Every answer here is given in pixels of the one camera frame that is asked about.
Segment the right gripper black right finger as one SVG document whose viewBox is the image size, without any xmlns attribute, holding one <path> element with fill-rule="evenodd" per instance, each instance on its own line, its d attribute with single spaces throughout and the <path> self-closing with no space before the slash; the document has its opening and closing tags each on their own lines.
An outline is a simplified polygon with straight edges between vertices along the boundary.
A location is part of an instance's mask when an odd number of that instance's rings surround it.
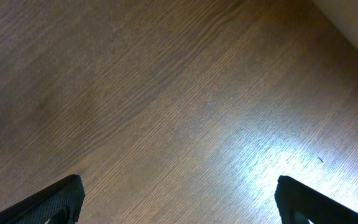
<svg viewBox="0 0 358 224">
<path fill-rule="evenodd" d="M 358 213 L 305 184 L 281 175 L 275 201 L 282 224 L 358 224 Z"/>
</svg>

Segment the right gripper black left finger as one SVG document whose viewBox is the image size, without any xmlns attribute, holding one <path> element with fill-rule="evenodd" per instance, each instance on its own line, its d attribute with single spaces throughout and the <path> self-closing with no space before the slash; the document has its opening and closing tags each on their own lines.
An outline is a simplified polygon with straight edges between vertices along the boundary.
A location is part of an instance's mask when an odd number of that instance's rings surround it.
<svg viewBox="0 0 358 224">
<path fill-rule="evenodd" d="M 75 224 L 84 199 L 81 177 L 72 174 L 1 211 L 0 224 Z"/>
</svg>

